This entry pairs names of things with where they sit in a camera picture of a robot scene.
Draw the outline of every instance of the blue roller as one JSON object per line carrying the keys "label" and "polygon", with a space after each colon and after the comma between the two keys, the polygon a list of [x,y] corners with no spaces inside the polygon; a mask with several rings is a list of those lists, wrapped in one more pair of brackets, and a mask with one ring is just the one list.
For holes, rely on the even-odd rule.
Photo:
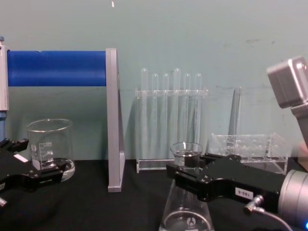
{"label": "blue roller", "polygon": [[106,86],[105,51],[8,51],[10,87]]}

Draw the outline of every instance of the erlenmeyer flask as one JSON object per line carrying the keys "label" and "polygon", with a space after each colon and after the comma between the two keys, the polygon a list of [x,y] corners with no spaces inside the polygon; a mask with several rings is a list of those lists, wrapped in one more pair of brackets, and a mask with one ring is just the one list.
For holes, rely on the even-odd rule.
{"label": "erlenmeyer flask", "polygon": [[[180,142],[174,144],[171,151],[176,165],[199,173],[201,145]],[[159,231],[214,231],[207,203],[176,186],[173,180]]]}

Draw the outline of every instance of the gray stand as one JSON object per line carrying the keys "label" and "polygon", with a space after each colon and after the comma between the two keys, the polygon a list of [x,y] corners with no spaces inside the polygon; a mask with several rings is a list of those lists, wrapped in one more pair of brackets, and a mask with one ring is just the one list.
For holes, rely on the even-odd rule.
{"label": "gray stand", "polygon": [[121,192],[125,165],[117,50],[106,49],[108,172],[110,193]]}

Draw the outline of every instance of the black table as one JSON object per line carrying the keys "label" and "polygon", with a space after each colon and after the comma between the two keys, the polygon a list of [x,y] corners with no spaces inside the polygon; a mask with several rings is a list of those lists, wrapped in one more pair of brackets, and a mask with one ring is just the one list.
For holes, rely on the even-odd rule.
{"label": "black table", "polygon": [[[4,192],[9,204],[0,210],[0,231],[158,231],[171,179],[165,171],[137,174],[135,166],[127,161],[120,193],[107,192],[107,161],[76,161],[70,180],[33,193]],[[285,230],[268,217],[246,216],[236,201],[208,206],[216,231]]]}

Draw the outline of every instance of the glass beaker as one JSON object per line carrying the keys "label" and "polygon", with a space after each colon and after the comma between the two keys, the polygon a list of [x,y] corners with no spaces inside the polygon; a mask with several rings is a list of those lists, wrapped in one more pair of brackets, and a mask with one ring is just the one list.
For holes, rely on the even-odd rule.
{"label": "glass beaker", "polygon": [[[174,163],[187,171],[199,173],[201,145],[190,142],[171,147]],[[214,231],[206,202],[172,181],[159,231]]]}
{"label": "glass beaker", "polygon": [[72,121],[67,119],[43,119],[26,127],[33,166],[38,170],[47,169],[66,161],[62,181],[71,178],[75,172],[72,125]]}

